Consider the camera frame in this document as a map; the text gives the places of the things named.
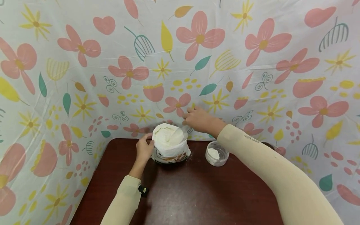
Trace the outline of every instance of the flour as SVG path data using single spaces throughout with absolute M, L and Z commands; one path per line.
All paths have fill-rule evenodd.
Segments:
M 214 148 L 208 148 L 207 152 L 209 153 L 209 155 L 214 158 L 214 159 L 217 159 L 219 160 L 220 159 L 220 154 L 219 152 L 214 149 Z

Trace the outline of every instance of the fabric backdrop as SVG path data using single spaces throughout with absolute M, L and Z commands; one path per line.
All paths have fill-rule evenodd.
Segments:
M 69 224 L 111 139 L 194 104 L 357 224 L 358 2 L 0 0 L 0 224 Z

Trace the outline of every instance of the beige arm sleeve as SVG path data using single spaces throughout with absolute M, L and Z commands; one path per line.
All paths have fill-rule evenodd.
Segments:
M 233 125 L 217 141 L 270 187 L 285 225 L 343 225 L 316 184 L 277 152 Z
M 141 193 L 138 188 L 141 181 L 125 176 L 113 201 L 106 211 L 101 225 L 128 225 L 138 208 Z

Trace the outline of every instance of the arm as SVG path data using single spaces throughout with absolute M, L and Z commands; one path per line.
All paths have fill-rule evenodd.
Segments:
M 106 211 L 101 225 L 128 225 L 138 208 L 141 193 L 138 188 L 145 165 L 154 148 L 154 142 L 148 145 L 146 139 L 152 134 L 146 134 L 136 144 L 136 160 L 129 173 L 122 180 L 113 201 Z
M 208 115 L 203 109 L 188 109 L 184 125 L 205 132 L 239 158 L 273 191 L 285 225 L 343 225 L 318 189 L 299 168 L 242 130 Z

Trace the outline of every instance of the table surface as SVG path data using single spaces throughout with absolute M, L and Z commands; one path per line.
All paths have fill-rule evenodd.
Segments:
M 135 139 L 112 140 L 96 169 L 71 225 L 99 225 L 136 157 Z M 131 225 L 283 224 L 274 194 L 234 155 L 222 167 L 205 158 L 208 141 L 188 141 L 187 161 L 159 165 L 149 160 Z

